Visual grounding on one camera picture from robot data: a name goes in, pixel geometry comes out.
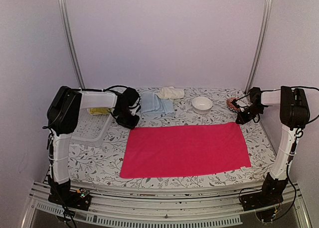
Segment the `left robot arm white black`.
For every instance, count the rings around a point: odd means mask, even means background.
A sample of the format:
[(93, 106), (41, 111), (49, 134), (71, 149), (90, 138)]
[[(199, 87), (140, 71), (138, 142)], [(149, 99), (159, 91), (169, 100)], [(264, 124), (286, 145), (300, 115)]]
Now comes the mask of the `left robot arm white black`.
[(61, 205), (66, 211), (69, 208), (87, 211), (92, 200), (89, 190), (70, 189), (69, 144), (77, 127), (80, 111), (91, 108), (111, 109), (103, 131), (106, 131), (113, 121), (124, 128), (134, 129), (140, 120), (137, 115), (141, 108), (139, 93), (127, 86), (123, 86), (123, 92), (117, 92), (116, 88), (118, 86), (103, 90), (62, 86), (48, 109), (48, 124), (43, 127), (50, 131), (47, 142), (50, 163), (48, 200)]

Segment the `light blue towel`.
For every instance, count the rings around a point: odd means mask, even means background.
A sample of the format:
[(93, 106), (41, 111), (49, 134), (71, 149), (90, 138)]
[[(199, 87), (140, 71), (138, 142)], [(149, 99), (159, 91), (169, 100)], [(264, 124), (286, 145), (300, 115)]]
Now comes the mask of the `light blue towel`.
[(173, 103), (167, 99), (160, 99), (155, 92), (144, 92), (141, 95), (141, 114), (174, 114)]

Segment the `aluminium frame post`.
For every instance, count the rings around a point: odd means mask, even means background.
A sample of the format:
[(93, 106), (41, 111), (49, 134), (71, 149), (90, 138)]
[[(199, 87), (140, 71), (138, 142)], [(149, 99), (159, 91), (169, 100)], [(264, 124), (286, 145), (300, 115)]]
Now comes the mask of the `aluminium frame post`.
[(76, 53), (76, 48), (75, 48), (75, 44), (74, 44), (74, 40), (73, 40), (73, 36), (72, 36), (72, 30), (71, 30), (66, 0), (58, 0), (58, 4), (59, 4), (62, 25), (63, 25), (64, 32), (65, 32), (67, 46), (68, 46), (68, 50), (70, 53), (74, 73), (75, 73), (79, 87), (85, 88), (85, 83), (84, 83), (83, 75), (82, 75), (81, 68), (79, 65), (79, 61), (78, 61), (78, 57), (77, 57), (77, 53)]
[(258, 40), (257, 40), (257, 47), (255, 50), (255, 54), (254, 54), (251, 70), (249, 73), (248, 81), (247, 81), (246, 87), (245, 87), (246, 94), (252, 88), (256, 74), (257, 74), (259, 62), (261, 59), (262, 49), (263, 49), (263, 45), (264, 45), (264, 41), (266, 38), (267, 29), (268, 29), (268, 24), (269, 24), (269, 20), (270, 20), (270, 16), (271, 16), (272, 2), (273, 2), (273, 0), (265, 0), (264, 1), (261, 27), (260, 27)]

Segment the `right aluminium frame post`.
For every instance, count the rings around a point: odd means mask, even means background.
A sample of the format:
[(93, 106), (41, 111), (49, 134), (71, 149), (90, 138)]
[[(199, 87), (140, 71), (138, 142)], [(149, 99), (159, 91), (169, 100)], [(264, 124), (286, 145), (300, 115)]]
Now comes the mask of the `right aluminium frame post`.
[(255, 54), (254, 54), (251, 70), (249, 73), (248, 81), (247, 81), (246, 87), (245, 87), (246, 94), (252, 88), (256, 74), (257, 74), (259, 62), (261, 59), (262, 49), (263, 49), (263, 45), (264, 45), (264, 41), (266, 38), (267, 29), (268, 29), (268, 24), (269, 24), (269, 20), (270, 20), (270, 16), (271, 16), (272, 2), (273, 2), (273, 0), (265, 0), (264, 1), (261, 27), (260, 27), (258, 40), (257, 40), (257, 47), (255, 50)]

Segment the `red white patterned ball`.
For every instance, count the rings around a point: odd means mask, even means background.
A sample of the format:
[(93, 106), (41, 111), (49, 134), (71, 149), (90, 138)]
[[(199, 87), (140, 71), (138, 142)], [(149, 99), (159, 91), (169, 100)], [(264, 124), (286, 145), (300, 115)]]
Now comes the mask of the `red white patterned ball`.
[(240, 111), (242, 111), (242, 109), (240, 108), (240, 106), (237, 104), (237, 98), (231, 97), (228, 98), (226, 100), (226, 105), (228, 107), (228, 109), (234, 113), (238, 113)]

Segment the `cream rolled towel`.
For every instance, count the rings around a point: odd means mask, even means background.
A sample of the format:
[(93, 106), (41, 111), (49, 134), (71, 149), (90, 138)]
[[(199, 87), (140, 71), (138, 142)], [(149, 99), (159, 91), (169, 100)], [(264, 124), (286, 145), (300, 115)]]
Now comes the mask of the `cream rolled towel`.
[(184, 98), (184, 89), (175, 87), (163, 87), (156, 93), (156, 95), (160, 99), (165, 100), (182, 99)]

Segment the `white ceramic bowl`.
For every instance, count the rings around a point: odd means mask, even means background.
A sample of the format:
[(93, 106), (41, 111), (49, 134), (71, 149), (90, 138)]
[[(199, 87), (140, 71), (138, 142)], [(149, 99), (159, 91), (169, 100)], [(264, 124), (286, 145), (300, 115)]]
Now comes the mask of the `white ceramic bowl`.
[(213, 107), (212, 101), (206, 97), (193, 98), (191, 105), (197, 114), (207, 114)]

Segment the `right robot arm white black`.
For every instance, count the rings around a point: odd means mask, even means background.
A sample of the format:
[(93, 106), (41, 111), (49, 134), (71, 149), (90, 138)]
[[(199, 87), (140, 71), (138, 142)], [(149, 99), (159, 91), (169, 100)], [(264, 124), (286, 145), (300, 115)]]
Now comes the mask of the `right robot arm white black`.
[(253, 87), (249, 90), (249, 106), (239, 105), (235, 99), (232, 104), (239, 108), (236, 123), (243, 125), (264, 112), (264, 108), (278, 105), (282, 124), (281, 142), (275, 162), (267, 173), (260, 191), (241, 195), (239, 201), (245, 211), (280, 204), (283, 201), (283, 191), (291, 183), (290, 165), (296, 155), (296, 149), (303, 130), (310, 123), (310, 109), (304, 92), (304, 86), (281, 86), (275, 90), (261, 90)]

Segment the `aluminium front rail base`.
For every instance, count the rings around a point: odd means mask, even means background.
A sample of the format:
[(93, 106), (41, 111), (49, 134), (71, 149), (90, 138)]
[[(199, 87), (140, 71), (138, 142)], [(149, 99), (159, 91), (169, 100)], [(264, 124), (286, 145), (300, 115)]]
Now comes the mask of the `aluminium front rail base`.
[(298, 186), (287, 186), (277, 221), (264, 223), (257, 210), (245, 211), (241, 195), (255, 192), (260, 182), (205, 188), (130, 188), (72, 182), (92, 200), (87, 211), (75, 210), (77, 227), (112, 228), (310, 228), (312, 222)]

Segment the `pink towel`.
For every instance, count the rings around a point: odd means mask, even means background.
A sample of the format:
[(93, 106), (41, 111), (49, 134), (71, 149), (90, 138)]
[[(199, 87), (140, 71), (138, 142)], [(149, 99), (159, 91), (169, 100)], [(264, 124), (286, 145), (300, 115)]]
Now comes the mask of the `pink towel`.
[(130, 131), (123, 179), (203, 176), (251, 167), (238, 124), (140, 127)]

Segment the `white plastic basket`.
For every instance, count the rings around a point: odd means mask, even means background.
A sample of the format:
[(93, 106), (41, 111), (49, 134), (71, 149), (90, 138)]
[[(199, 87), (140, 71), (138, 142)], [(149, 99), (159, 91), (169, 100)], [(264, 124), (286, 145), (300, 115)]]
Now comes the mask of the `white plastic basket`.
[(78, 124), (70, 142), (100, 147), (113, 120), (108, 114), (91, 115), (85, 109), (80, 110)]

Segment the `green crocodile pattern towel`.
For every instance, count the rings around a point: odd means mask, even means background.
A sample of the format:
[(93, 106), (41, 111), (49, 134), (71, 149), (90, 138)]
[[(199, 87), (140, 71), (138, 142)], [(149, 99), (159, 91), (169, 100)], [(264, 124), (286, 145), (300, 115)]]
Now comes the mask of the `green crocodile pattern towel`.
[(90, 115), (109, 115), (112, 112), (111, 108), (89, 108), (87, 112)]

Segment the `left aluminium frame post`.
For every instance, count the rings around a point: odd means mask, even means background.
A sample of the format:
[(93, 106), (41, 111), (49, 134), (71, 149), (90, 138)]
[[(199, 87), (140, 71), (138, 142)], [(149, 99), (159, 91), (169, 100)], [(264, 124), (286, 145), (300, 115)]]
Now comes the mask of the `left aluminium frame post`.
[(74, 44), (74, 40), (73, 40), (73, 36), (72, 36), (72, 30), (71, 30), (66, 0), (58, 0), (58, 4), (59, 4), (62, 25), (63, 25), (64, 32), (65, 32), (67, 46), (68, 46), (68, 50), (70, 53), (74, 73), (75, 73), (79, 87), (85, 88), (85, 83), (84, 83), (83, 75), (82, 75), (81, 68), (79, 65), (79, 61), (78, 61), (78, 57), (77, 57), (77, 53), (76, 53), (76, 48), (75, 48), (75, 44)]

